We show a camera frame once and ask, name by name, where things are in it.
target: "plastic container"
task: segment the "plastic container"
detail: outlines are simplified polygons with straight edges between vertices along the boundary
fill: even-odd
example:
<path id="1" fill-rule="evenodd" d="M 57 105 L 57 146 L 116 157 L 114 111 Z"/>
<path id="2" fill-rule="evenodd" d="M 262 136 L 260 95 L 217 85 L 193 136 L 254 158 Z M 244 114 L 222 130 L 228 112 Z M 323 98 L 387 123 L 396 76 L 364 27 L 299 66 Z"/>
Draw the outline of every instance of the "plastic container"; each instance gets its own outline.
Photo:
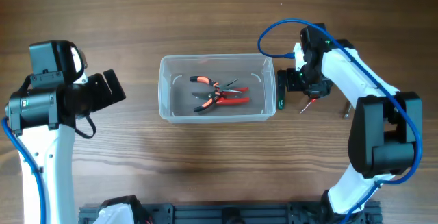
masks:
<path id="1" fill-rule="evenodd" d="M 239 79 L 231 88 L 249 87 L 248 92 L 236 96 L 251 100 L 242 105 L 214 104 L 196 113 L 193 108 L 206 101 L 192 92 L 209 92 L 214 88 L 191 82 L 190 76 L 205 76 L 219 84 Z M 276 112 L 272 58 L 258 53 L 166 56 L 159 68 L 158 104 L 159 115 L 171 123 L 265 121 Z"/>

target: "wire cutters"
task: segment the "wire cutters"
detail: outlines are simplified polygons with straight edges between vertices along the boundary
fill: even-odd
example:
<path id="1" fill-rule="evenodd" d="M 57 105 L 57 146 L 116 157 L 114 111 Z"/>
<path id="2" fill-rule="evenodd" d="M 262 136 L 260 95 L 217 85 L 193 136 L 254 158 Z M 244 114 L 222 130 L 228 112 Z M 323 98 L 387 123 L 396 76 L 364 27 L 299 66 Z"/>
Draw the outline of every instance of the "wire cutters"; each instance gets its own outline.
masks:
<path id="1" fill-rule="evenodd" d="M 202 76 L 191 76 L 190 77 L 191 82 L 201 82 L 205 84 L 209 84 L 210 86 L 213 86 L 215 88 L 212 92 L 194 92 L 192 95 L 195 97 L 198 97 L 200 99 L 207 100 L 206 103 L 203 105 L 200 105 L 199 107 L 196 107 L 193 109 L 195 112 L 200 112 L 208 107 L 210 107 L 213 104 L 218 105 L 239 105 L 239 104 L 245 104 L 250 101 L 249 97 L 243 97 L 243 98 L 237 98 L 237 99 L 228 99 L 227 96 L 229 95 L 236 95 L 236 94 L 242 94 L 246 91 L 248 91 L 248 87 L 246 88 L 236 88 L 236 89 L 227 89 L 231 84 L 234 84 L 237 79 L 223 85 L 219 85 L 218 82 L 211 80 L 208 77 L 202 77 Z"/>

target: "blue hose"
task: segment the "blue hose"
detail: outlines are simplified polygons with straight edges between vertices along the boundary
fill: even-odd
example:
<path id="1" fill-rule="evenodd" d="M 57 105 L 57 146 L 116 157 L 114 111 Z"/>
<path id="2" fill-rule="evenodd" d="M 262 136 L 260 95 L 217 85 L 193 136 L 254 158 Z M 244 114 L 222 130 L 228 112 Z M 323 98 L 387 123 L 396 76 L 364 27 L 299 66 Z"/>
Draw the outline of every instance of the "blue hose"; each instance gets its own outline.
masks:
<path id="1" fill-rule="evenodd" d="M 4 117 L 1 120 L 1 126 L 6 133 L 6 136 L 11 140 L 16 149 L 20 152 L 20 154 L 24 157 L 27 163 L 29 163 L 30 169 L 34 172 L 36 185 L 38 187 L 38 193 L 40 195 L 40 210 L 41 210 L 41 224 L 46 224 L 46 197 L 44 194 L 44 184 L 42 183 L 42 177 L 38 166 L 36 165 L 34 159 L 27 153 L 27 151 L 21 146 L 18 140 L 15 138 L 12 130 L 8 126 L 8 118 Z"/>
<path id="2" fill-rule="evenodd" d="M 319 27 L 317 25 L 314 25 L 313 23 L 310 23 L 308 21 L 304 21 L 302 19 L 296 19 L 296 18 L 284 19 L 282 21 L 276 22 L 273 25 L 269 26 L 260 35 L 259 41 L 258 41 L 258 47 L 259 47 L 260 53 L 262 53 L 262 54 L 264 54 L 266 56 L 269 56 L 269 55 L 265 54 L 261 50 L 261 48 L 260 48 L 261 39 L 272 28 L 276 27 L 277 25 L 283 24 L 283 23 L 301 23 L 301 24 L 304 24 L 304 25 L 308 25 L 310 27 L 313 27 L 313 28 L 317 29 L 318 31 L 322 32 L 325 36 L 327 36 L 327 38 L 329 38 L 330 41 L 333 42 L 342 51 L 342 53 L 344 53 L 351 60 L 351 62 L 353 64 L 355 64 L 357 66 L 357 68 L 360 69 L 365 74 L 365 76 L 367 76 L 371 80 L 371 82 L 373 84 L 375 84 L 376 87 L 383 92 L 383 94 L 386 95 L 386 97 L 392 102 L 394 107 L 397 109 L 399 114 L 401 114 L 403 119 L 406 121 L 408 126 L 412 129 L 413 135 L 415 136 L 415 141 L 416 141 L 416 143 L 415 143 L 415 158 L 414 158 L 414 161 L 413 161 L 413 165 L 409 169 L 408 173 L 406 173 L 400 179 L 396 179 L 396 180 L 378 180 L 378 181 L 376 181 L 375 185 L 368 192 L 368 194 L 360 202 L 358 202 L 358 204 L 355 207 L 351 208 L 348 211 L 347 215 L 345 216 L 345 218 L 341 222 L 341 224 L 344 224 L 344 223 L 346 223 L 348 221 L 348 218 L 350 218 L 350 215 L 357 208 L 362 206 L 362 204 L 364 204 L 371 197 L 371 195 L 374 193 L 374 191 L 377 189 L 377 187 L 380 187 L 380 185 L 382 185 L 382 184 L 390 184 L 390 185 L 401 184 L 401 183 L 407 181 L 409 178 L 412 177 L 412 175 L 415 173 L 415 171 L 417 170 L 418 166 L 420 165 L 420 162 L 421 162 L 421 159 L 422 159 L 422 154 L 423 154 L 422 135 L 418 132 L 418 129 L 415 126 L 415 124 L 413 123 L 413 121 L 411 120 L 411 118 L 409 118 L 408 114 L 403 110 L 402 106 L 396 101 L 396 99 L 391 95 L 391 93 L 389 93 L 389 91 L 387 91 L 385 89 L 385 87 L 383 87 L 359 62 L 357 62 L 357 60 L 347 50 L 345 50 L 344 47 L 341 44 L 339 44 L 334 37 L 332 37 L 326 30 L 322 29 L 321 27 Z"/>

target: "screw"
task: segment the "screw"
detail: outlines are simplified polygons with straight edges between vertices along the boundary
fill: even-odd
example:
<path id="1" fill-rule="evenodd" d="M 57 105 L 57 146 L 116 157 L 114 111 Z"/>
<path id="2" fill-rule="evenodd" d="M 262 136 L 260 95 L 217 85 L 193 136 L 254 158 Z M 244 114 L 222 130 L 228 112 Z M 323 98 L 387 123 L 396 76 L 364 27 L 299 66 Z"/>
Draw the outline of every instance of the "screw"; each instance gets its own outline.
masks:
<path id="1" fill-rule="evenodd" d="M 350 110 L 351 110 L 351 107 L 352 107 L 353 105 L 351 105 L 351 103 L 350 103 L 350 105 L 348 106 L 348 109 L 347 109 L 347 111 L 345 112 L 345 114 L 344 114 L 344 119 L 348 119 L 348 117 L 350 117 Z"/>

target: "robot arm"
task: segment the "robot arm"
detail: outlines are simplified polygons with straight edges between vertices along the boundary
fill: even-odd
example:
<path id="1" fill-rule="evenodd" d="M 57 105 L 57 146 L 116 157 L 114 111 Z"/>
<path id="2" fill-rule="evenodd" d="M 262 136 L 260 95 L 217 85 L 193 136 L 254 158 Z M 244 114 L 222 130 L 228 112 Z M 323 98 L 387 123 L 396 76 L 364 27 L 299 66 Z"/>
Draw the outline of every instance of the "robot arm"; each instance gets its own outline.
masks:
<path id="1" fill-rule="evenodd" d="M 93 137 L 96 127 L 90 113 L 122 101 L 125 94 L 113 70 L 103 73 L 107 82 L 100 74 L 87 77 L 83 53 L 71 42 L 41 42 L 29 49 L 34 74 L 6 106 L 17 142 L 39 168 L 33 172 L 20 154 L 25 223 L 41 219 L 37 173 L 42 178 L 46 223 L 73 224 L 77 222 L 72 177 L 75 133 Z M 76 129 L 80 118 L 87 119 L 93 135 Z"/>
<path id="2" fill-rule="evenodd" d="M 324 24 L 317 26 L 325 30 Z M 300 37 L 304 50 L 296 44 L 296 68 L 292 70 L 295 77 L 289 78 L 292 81 L 288 84 L 300 86 L 298 90 L 311 98 L 320 98 L 330 93 L 330 82 L 333 82 L 356 110 L 348 141 L 351 164 L 338 183 L 322 196 L 322 204 L 330 216 L 326 220 L 333 220 L 336 214 L 347 214 L 355 207 L 373 190 L 377 181 L 391 180 L 413 166 L 417 141 L 386 95 L 329 38 L 310 26 L 301 31 Z M 347 40 L 338 42 L 396 98 L 421 132 L 420 98 L 413 92 L 399 92 L 384 82 L 361 60 L 352 44 Z M 386 122 L 396 124 L 397 128 L 384 131 Z M 364 204 L 353 213 L 362 210 Z"/>

